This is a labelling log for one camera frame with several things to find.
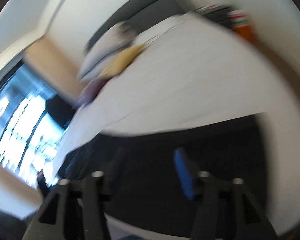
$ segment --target silver bolt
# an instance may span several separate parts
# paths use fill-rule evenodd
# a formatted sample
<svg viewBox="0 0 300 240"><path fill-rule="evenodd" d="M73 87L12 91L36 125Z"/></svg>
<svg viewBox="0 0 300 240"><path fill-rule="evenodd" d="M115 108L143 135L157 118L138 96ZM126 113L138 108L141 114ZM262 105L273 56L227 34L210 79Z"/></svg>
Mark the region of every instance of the silver bolt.
<svg viewBox="0 0 300 240"><path fill-rule="evenodd" d="M237 185L241 185L243 184L243 179L240 179L240 178L236 178L236 179L233 179L232 180L233 184L237 184Z"/></svg>
<svg viewBox="0 0 300 240"><path fill-rule="evenodd" d="M69 179L61 179L61 180L59 180L59 182L58 182L58 184L59 185L67 185L67 184L69 184Z"/></svg>
<svg viewBox="0 0 300 240"><path fill-rule="evenodd" d="M104 175L103 171L94 171L93 173L91 173L91 176L94 178L102 177L103 175Z"/></svg>
<svg viewBox="0 0 300 240"><path fill-rule="evenodd" d="M210 173L207 172L207 171L199 171L198 176L203 177L203 178L207 178L207 177L210 177Z"/></svg>

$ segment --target white pillow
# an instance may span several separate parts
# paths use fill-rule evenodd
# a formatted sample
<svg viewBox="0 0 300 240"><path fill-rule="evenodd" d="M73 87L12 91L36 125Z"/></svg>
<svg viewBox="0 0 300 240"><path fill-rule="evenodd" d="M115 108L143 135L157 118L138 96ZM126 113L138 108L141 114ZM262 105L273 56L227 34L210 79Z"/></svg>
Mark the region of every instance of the white pillow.
<svg viewBox="0 0 300 240"><path fill-rule="evenodd" d="M110 54L115 52L119 53L120 48L127 46L135 36L135 30L127 22L119 22L112 26L101 36L86 55L77 74L77 79L79 81L90 80L91 75L88 75L88 73L91 72L98 75L106 66L105 64L100 63Z"/></svg>
<svg viewBox="0 0 300 240"><path fill-rule="evenodd" d="M181 15L173 15L169 18L157 23L156 25L152 26L151 28L145 30L144 32L140 33L133 41L133 45L140 45L146 43L147 41L151 40L152 38L159 36L166 31L172 29L173 27L177 26L182 22Z"/></svg>

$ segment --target mattress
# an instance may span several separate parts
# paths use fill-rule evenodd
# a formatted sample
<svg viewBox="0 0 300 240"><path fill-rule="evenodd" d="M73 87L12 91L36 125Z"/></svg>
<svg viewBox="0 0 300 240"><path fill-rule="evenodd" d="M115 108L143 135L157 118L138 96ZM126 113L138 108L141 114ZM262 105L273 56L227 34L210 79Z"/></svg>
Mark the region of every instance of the mattress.
<svg viewBox="0 0 300 240"><path fill-rule="evenodd" d="M300 222L300 103L251 45L194 13L155 41L75 114L54 162L103 131L143 135L258 114L278 234Z"/></svg>

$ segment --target black blanket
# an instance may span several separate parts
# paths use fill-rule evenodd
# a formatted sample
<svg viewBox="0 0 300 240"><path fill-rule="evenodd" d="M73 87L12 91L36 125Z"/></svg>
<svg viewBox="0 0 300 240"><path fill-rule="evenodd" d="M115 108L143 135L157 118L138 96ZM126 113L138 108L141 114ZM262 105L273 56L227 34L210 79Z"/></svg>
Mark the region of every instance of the black blanket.
<svg viewBox="0 0 300 240"><path fill-rule="evenodd" d="M183 147L191 161L218 179L242 178L266 206L267 171L262 135L255 116L189 130L146 136L98 134L70 152L58 171L61 178L83 179L105 171L124 149L120 181L105 212L131 225L162 234L189 237L198 202L188 201L173 163Z"/></svg>

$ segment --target beige curtain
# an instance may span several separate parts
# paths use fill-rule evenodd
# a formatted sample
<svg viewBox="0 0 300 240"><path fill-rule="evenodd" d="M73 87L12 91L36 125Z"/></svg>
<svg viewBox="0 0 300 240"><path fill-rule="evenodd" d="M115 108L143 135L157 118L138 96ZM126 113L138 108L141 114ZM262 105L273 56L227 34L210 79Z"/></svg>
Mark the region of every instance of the beige curtain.
<svg viewBox="0 0 300 240"><path fill-rule="evenodd" d="M86 86L76 80L79 67L45 37L26 49L24 61L71 104Z"/></svg>

